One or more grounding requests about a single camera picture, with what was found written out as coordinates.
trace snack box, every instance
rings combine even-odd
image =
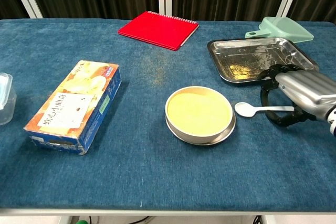
[[[81,60],[24,129],[37,146],[83,155],[120,83],[118,65]]]

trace notebook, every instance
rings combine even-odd
[[[195,21],[144,12],[120,28],[118,34],[176,51],[198,27]]]

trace blue felt surface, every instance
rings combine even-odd
[[[200,22],[171,51],[118,35],[126,22],[0,22],[0,72],[13,75],[17,92],[14,118],[0,126],[0,207],[336,211],[336,138],[327,123],[279,129],[262,113],[238,117],[231,137],[212,147],[186,144],[166,127],[166,99],[185,86],[260,104],[259,86],[220,79],[206,47],[259,23]],[[336,79],[336,26],[302,24],[315,38],[297,45]],[[23,127],[80,59],[120,65],[114,103],[86,155],[39,149]]]

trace spoon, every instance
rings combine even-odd
[[[251,118],[256,114],[257,111],[264,111],[264,110],[294,111],[294,107],[292,106],[253,107],[251,104],[248,104],[247,102],[238,102],[235,105],[235,110],[239,115]]]

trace cable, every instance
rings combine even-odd
[[[150,217],[150,216],[147,216],[147,217],[145,217],[145,218],[143,218],[143,219],[141,219],[141,220],[137,220],[137,221],[135,221],[135,222],[131,222],[131,223],[128,223],[128,224],[137,224],[137,223],[141,223],[141,222],[147,220],[149,217]]]
[[[253,221],[253,224],[263,224],[262,221],[263,219],[261,218],[261,215],[257,215],[255,218],[254,218],[254,221]]]

